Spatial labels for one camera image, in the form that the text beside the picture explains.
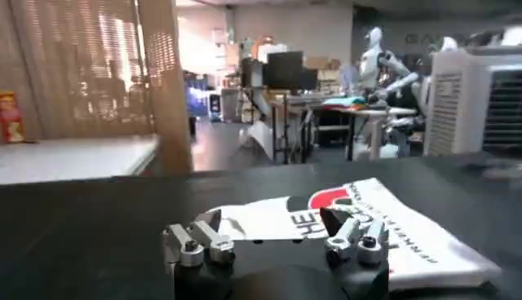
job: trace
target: cardboard box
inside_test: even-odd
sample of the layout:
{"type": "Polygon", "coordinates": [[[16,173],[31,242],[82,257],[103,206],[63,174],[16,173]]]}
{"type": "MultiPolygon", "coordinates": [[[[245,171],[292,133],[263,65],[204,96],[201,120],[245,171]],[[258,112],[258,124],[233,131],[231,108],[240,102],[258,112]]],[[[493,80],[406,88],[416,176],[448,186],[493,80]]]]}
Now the cardboard box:
{"type": "Polygon", "coordinates": [[[239,45],[226,44],[225,46],[225,65],[237,66],[239,64],[239,45]]]}
{"type": "Polygon", "coordinates": [[[329,62],[330,70],[339,70],[341,68],[341,60],[331,59],[329,62]]]}
{"type": "Polygon", "coordinates": [[[305,57],[304,66],[306,68],[314,68],[318,70],[326,70],[328,69],[330,59],[328,57],[323,56],[311,56],[305,57]]]}
{"type": "Polygon", "coordinates": [[[331,80],[338,82],[339,71],[338,70],[322,70],[317,73],[317,78],[320,81],[331,80]]]}

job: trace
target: computer monitor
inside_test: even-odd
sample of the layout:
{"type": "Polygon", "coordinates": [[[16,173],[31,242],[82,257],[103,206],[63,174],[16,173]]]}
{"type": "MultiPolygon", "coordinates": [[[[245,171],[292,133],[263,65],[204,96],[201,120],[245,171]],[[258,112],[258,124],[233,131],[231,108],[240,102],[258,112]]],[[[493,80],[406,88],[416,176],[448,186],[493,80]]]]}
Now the computer monitor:
{"type": "Polygon", "coordinates": [[[301,90],[315,90],[317,88],[317,70],[303,68],[301,73],[301,90]]]}
{"type": "Polygon", "coordinates": [[[251,58],[241,61],[241,86],[261,87],[263,86],[263,63],[251,58]]]}
{"type": "Polygon", "coordinates": [[[264,82],[274,90],[300,90],[303,74],[303,52],[269,53],[264,82]]]}

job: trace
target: vent grille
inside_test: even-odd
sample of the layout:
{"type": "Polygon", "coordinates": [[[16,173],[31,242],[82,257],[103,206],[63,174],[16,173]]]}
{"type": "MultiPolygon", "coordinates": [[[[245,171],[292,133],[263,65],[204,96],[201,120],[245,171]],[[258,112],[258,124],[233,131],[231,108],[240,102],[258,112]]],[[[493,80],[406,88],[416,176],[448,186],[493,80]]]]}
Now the vent grille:
{"type": "Polygon", "coordinates": [[[428,148],[431,155],[445,155],[452,152],[461,80],[461,73],[440,74],[435,77],[431,142],[428,148]]]}
{"type": "Polygon", "coordinates": [[[522,69],[493,74],[483,149],[496,152],[522,145],[522,69]]]}

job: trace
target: snack package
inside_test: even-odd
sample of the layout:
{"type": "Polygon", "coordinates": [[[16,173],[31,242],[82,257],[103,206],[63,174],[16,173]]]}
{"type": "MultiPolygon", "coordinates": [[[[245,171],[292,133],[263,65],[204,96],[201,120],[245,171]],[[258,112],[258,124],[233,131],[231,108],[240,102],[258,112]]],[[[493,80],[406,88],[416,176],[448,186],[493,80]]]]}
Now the snack package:
{"type": "Polygon", "coordinates": [[[21,112],[12,91],[0,91],[0,126],[6,143],[25,141],[21,112]]]}

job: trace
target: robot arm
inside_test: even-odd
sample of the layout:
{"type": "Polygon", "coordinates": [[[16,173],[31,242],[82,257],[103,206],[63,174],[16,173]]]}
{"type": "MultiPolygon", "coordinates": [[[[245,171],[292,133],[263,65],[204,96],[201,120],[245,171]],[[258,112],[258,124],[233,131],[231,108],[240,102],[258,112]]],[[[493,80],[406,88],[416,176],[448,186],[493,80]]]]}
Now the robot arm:
{"type": "Polygon", "coordinates": [[[393,82],[386,88],[386,92],[393,93],[400,90],[403,86],[408,86],[417,81],[418,74],[411,73],[390,51],[386,51],[383,56],[379,57],[379,63],[391,68],[395,73],[401,76],[401,79],[393,82]]]}

